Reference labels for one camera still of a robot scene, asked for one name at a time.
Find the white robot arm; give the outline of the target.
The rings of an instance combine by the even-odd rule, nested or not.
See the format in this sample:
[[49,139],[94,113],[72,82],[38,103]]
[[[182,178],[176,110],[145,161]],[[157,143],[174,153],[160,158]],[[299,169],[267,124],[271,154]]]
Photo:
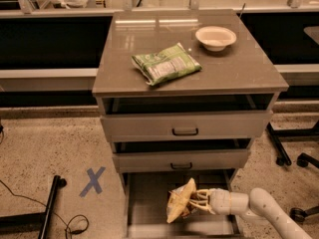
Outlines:
[[237,215],[253,222],[266,220],[282,239],[312,239],[262,188],[253,188],[249,194],[219,188],[201,189],[189,203],[213,215]]

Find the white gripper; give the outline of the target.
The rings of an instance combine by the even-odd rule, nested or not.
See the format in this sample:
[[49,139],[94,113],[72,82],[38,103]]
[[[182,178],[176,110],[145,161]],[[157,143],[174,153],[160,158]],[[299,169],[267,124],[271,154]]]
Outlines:
[[202,211],[214,215],[229,215],[231,211],[231,195],[228,190],[223,189],[199,189],[196,198],[191,199],[189,204]]

